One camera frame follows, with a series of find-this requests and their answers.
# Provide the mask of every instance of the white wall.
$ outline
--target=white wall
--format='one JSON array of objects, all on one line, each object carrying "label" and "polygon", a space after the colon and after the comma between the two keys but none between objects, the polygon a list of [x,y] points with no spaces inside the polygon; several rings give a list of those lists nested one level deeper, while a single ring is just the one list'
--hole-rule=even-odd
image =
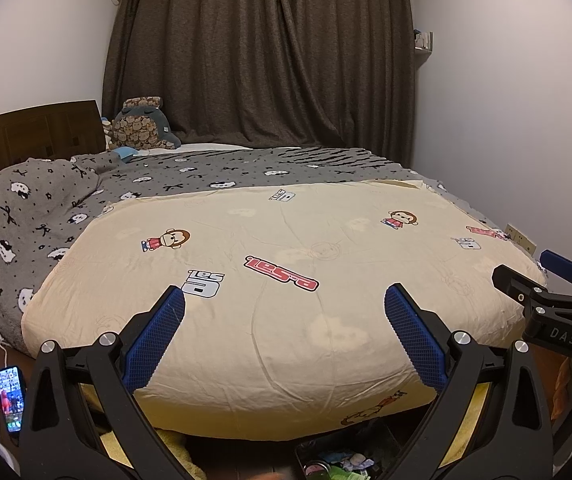
[{"label": "white wall", "polygon": [[112,23],[111,0],[0,0],[0,114],[95,99]]},{"label": "white wall", "polygon": [[415,27],[434,32],[415,170],[572,259],[572,0],[413,4]]}]

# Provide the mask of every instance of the electrical outlet panel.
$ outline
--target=electrical outlet panel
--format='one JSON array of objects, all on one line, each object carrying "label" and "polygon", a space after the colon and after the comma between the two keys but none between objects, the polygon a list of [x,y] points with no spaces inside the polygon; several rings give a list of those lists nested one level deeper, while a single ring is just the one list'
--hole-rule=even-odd
[{"label": "electrical outlet panel", "polygon": [[506,227],[506,234],[510,237],[510,239],[515,242],[520,247],[523,247],[530,256],[534,255],[536,251],[536,245],[531,242],[528,237],[522,234],[517,228],[513,227],[512,225],[508,224]]}]

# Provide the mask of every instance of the wooden headboard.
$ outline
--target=wooden headboard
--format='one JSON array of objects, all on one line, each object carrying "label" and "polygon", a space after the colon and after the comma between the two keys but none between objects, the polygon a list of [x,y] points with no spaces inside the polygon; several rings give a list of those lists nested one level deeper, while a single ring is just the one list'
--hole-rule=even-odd
[{"label": "wooden headboard", "polygon": [[33,158],[70,158],[106,149],[95,101],[26,108],[0,115],[0,170]]}]

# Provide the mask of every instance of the silver screw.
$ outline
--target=silver screw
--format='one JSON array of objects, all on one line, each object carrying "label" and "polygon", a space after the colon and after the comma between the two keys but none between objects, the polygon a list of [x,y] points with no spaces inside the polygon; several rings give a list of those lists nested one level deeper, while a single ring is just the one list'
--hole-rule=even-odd
[{"label": "silver screw", "polygon": [[515,349],[517,349],[517,352],[521,352],[522,354],[525,354],[528,351],[528,343],[526,343],[525,341],[515,341]]},{"label": "silver screw", "polygon": [[54,341],[48,340],[42,343],[42,352],[44,352],[45,354],[51,353],[54,349],[55,349]]},{"label": "silver screw", "polygon": [[117,336],[114,335],[112,332],[104,332],[99,336],[99,344],[101,346],[110,346],[115,342]]},{"label": "silver screw", "polygon": [[466,332],[454,332],[453,338],[460,345],[467,345],[470,343],[470,335]]}]

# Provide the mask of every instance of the blue gripper pad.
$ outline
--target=blue gripper pad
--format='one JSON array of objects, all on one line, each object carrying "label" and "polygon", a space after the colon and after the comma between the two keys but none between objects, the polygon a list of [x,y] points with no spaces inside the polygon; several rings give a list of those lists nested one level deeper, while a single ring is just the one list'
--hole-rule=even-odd
[{"label": "blue gripper pad", "polygon": [[175,288],[130,346],[124,356],[122,381],[131,394],[148,384],[163,353],[179,328],[185,308],[183,292],[181,288]]},{"label": "blue gripper pad", "polygon": [[421,382],[440,394],[448,382],[444,352],[396,285],[386,290],[384,310]]},{"label": "blue gripper pad", "polygon": [[560,254],[545,250],[539,257],[539,262],[544,269],[555,273],[560,278],[572,283],[572,261]]}]

